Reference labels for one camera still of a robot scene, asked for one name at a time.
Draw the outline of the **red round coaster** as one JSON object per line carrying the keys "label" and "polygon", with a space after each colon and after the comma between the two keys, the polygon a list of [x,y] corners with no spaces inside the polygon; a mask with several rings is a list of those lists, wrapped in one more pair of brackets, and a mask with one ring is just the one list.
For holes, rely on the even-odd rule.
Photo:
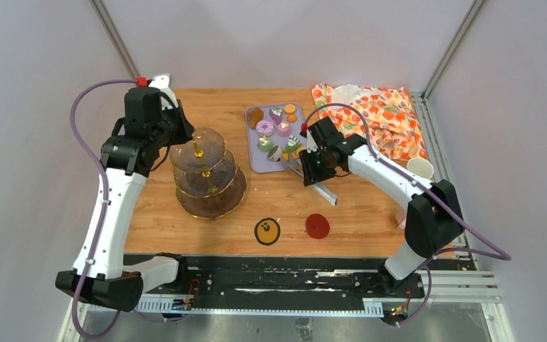
{"label": "red round coaster", "polygon": [[330,223],[322,214],[311,214],[306,219],[306,232],[312,239],[324,239],[330,232]]}

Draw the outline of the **round yellow biscuit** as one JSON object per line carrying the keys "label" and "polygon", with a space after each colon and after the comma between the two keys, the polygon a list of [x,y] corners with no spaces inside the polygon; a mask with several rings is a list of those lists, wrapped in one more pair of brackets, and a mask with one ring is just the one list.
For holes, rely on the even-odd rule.
{"label": "round yellow biscuit", "polygon": [[295,151],[294,151],[294,156],[295,158],[299,158],[300,157],[300,153],[305,151],[306,148],[305,147],[299,147],[297,148]]}

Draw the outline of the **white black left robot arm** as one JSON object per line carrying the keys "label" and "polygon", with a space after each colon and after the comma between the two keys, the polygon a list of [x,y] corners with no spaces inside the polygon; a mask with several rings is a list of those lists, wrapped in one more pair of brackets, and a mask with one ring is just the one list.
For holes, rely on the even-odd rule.
{"label": "white black left robot arm", "polygon": [[126,269],[123,257],[135,204],[160,150],[189,142],[194,128],[168,86],[131,88],[124,104],[97,159],[98,197],[83,247],[72,268],[57,273],[55,286],[83,303],[129,312],[155,287],[172,294],[189,287],[179,255],[158,254],[135,269]]}

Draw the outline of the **light green mug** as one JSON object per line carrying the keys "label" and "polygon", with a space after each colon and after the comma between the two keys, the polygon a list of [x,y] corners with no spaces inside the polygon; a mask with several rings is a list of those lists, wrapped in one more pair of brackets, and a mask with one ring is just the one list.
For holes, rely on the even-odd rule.
{"label": "light green mug", "polygon": [[434,180],[434,167],[431,162],[425,158],[411,158],[407,161],[406,168],[411,182],[420,179],[426,179],[427,181]]}

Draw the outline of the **metal serving tongs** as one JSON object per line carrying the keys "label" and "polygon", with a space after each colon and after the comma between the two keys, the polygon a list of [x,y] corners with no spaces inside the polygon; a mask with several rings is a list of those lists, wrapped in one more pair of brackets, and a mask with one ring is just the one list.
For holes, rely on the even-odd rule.
{"label": "metal serving tongs", "polygon": [[[298,175],[302,180],[304,178],[303,168],[299,160],[294,157],[289,157],[288,159],[282,157],[279,162],[284,166],[285,169],[289,169],[294,174]],[[338,204],[338,197],[332,191],[330,191],[325,185],[315,184],[306,186],[307,188],[312,189],[323,197],[328,203],[332,206]]]}

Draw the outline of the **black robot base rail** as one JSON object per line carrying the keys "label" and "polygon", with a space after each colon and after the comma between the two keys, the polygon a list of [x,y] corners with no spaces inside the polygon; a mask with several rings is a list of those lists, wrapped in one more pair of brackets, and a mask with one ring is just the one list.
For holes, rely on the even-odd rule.
{"label": "black robot base rail", "polygon": [[189,256],[182,278],[143,294],[140,312],[374,317],[394,326],[428,300],[430,278],[395,281],[377,257]]}

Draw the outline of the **pink sugared dome cake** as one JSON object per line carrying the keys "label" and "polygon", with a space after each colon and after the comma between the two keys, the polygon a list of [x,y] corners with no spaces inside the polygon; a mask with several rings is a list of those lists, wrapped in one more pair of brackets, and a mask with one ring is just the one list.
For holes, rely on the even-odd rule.
{"label": "pink sugared dome cake", "polygon": [[292,126],[287,121],[282,121],[277,125],[276,133],[280,137],[288,137],[292,132]]}

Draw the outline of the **orange round tart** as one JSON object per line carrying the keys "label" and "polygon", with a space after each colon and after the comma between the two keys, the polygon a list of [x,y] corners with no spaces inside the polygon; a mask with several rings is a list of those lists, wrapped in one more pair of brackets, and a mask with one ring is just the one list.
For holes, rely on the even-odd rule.
{"label": "orange round tart", "polygon": [[296,112],[296,106],[292,103],[288,103],[283,107],[283,111],[288,115],[293,115]]}

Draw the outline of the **three-tier glass cake stand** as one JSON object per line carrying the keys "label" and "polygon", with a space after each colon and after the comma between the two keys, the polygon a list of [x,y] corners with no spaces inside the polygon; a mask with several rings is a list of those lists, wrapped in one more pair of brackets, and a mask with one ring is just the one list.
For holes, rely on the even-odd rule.
{"label": "three-tier glass cake stand", "polygon": [[173,148],[170,162],[177,200],[193,217],[223,217],[244,198],[246,176],[224,137],[212,128],[196,128],[189,142]]}

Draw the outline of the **green layered cake slice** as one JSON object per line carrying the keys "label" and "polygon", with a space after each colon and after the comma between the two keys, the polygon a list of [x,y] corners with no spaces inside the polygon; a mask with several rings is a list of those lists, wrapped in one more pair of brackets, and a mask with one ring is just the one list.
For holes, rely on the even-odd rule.
{"label": "green layered cake slice", "polygon": [[286,142],[285,147],[283,148],[283,154],[291,154],[297,151],[300,147],[302,147],[302,142],[299,138],[290,135],[288,137],[288,140]]}

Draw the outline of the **lavender dessert tray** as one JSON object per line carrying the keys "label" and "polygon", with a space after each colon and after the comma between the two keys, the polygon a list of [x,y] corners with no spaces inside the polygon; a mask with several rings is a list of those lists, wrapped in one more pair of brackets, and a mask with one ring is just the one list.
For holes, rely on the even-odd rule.
{"label": "lavender dessert tray", "polygon": [[[248,144],[249,144],[249,160],[250,160],[251,168],[254,172],[263,174],[263,173],[282,171],[285,168],[280,162],[273,162],[273,161],[269,160],[267,158],[268,153],[264,153],[264,152],[261,152],[261,151],[258,150],[258,148],[256,146],[257,141],[262,136],[259,136],[256,133],[255,130],[251,130],[248,127],[246,114],[252,108],[260,108],[264,112],[263,120],[272,121],[270,119],[270,116],[269,116],[270,108],[271,107],[284,107],[288,103],[289,102],[279,103],[279,104],[271,104],[271,105],[257,105],[257,106],[253,106],[253,107],[248,108],[245,112],[246,132],[247,132],[247,139],[248,139]],[[303,121],[302,121],[303,113],[302,113],[301,107],[297,103],[292,103],[292,104],[294,104],[296,106],[296,112],[294,114],[297,116],[298,120],[294,123],[290,123],[291,126],[292,126],[292,132],[291,132],[290,135],[293,135],[293,136],[299,138],[301,140],[302,144],[303,144],[302,147],[307,148],[307,140],[300,136],[301,125],[303,124]],[[285,112],[283,112],[282,121],[287,121],[286,120],[286,115],[287,114]],[[273,135],[269,136],[269,137],[273,142],[273,146],[279,145],[283,149],[286,145],[286,142],[287,142],[289,136],[288,137],[280,137],[280,136],[277,135],[276,130],[275,130],[275,133]]]}

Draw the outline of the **brown cookie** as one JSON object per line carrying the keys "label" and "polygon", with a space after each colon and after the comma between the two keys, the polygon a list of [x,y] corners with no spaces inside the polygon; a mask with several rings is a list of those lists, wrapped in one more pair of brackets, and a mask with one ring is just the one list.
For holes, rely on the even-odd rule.
{"label": "brown cookie", "polygon": [[261,120],[263,120],[263,117],[264,117],[264,112],[263,112],[262,109],[260,109],[260,108],[252,108],[252,109],[246,114],[246,119],[247,119],[248,127],[249,127],[251,130],[255,130],[257,124],[258,124]]}

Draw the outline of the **small orange shell cookie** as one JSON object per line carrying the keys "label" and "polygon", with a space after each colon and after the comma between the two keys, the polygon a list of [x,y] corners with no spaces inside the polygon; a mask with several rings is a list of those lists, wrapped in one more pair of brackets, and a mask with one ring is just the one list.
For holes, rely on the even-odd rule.
{"label": "small orange shell cookie", "polygon": [[286,115],[286,120],[289,122],[289,123],[294,123],[298,120],[297,116],[294,114],[294,113],[288,113]]}

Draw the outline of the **green sugared dome cake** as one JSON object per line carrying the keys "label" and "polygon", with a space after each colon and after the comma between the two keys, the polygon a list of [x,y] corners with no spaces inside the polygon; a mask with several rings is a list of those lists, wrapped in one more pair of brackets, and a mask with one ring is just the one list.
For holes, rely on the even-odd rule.
{"label": "green sugared dome cake", "polygon": [[270,137],[262,136],[258,139],[256,146],[259,151],[264,153],[269,153],[273,149],[274,144],[272,140],[270,139]]}

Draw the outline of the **grey chocolate cone cake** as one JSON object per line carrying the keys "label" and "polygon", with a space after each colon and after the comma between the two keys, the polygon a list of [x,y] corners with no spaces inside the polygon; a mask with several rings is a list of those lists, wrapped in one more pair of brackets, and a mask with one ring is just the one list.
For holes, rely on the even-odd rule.
{"label": "grey chocolate cone cake", "polygon": [[267,158],[273,162],[279,162],[283,156],[283,149],[279,145],[273,146],[268,152]]}

